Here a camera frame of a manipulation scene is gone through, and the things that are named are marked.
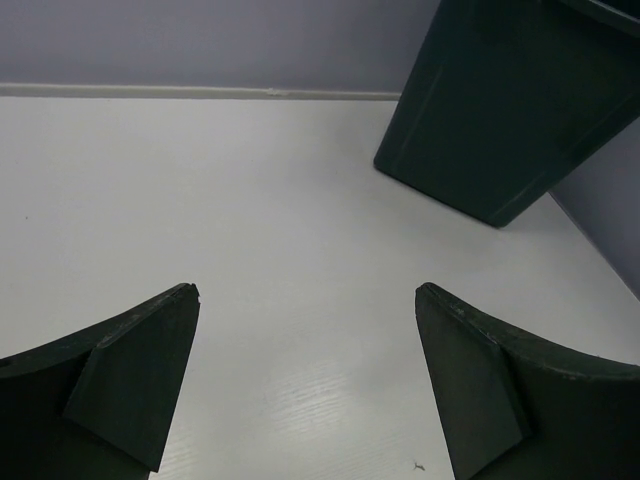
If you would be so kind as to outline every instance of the green container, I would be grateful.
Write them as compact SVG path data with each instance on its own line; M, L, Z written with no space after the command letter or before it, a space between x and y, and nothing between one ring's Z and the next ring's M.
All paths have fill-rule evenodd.
M608 1L442 0L376 168L508 224L640 115L640 0Z

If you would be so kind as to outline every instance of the white baseboard trim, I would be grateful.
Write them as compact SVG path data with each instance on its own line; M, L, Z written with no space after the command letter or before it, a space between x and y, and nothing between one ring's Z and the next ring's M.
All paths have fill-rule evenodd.
M377 100L397 101L399 93L341 92L329 90L277 90L217 87L152 87L133 85L56 85L44 83L0 83L4 97L64 98L189 98L239 100Z

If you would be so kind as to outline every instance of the gray wall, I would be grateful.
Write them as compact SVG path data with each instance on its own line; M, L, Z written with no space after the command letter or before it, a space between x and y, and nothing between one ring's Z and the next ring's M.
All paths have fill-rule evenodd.
M0 82L402 90L438 0L0 0Z
M563 180L554 195L640 297L640 119Z

